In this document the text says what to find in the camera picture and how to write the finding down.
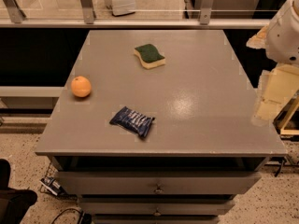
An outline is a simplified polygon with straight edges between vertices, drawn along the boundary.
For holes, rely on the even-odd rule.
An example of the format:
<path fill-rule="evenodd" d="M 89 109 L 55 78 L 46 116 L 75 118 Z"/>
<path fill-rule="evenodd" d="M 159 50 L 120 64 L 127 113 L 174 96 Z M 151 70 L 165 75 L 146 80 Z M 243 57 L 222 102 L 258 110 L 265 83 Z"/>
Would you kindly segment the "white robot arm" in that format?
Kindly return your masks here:
<path fill-rule="evenodd" d="M 287 0 L 270 21 L 265 50 L 277 63 L 299 64 L 299 0 Z"/>

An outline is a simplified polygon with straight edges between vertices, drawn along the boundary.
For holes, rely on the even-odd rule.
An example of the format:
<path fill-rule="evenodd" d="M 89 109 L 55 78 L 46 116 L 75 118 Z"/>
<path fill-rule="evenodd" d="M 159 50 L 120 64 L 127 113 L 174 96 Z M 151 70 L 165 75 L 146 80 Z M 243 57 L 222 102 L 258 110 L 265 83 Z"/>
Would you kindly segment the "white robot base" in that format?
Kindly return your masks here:
<path fill-rule="evenodd" d="M 123 16 L 135 13 L 135 0 L 105 0 L 105 5 L 114 16 Z"/>

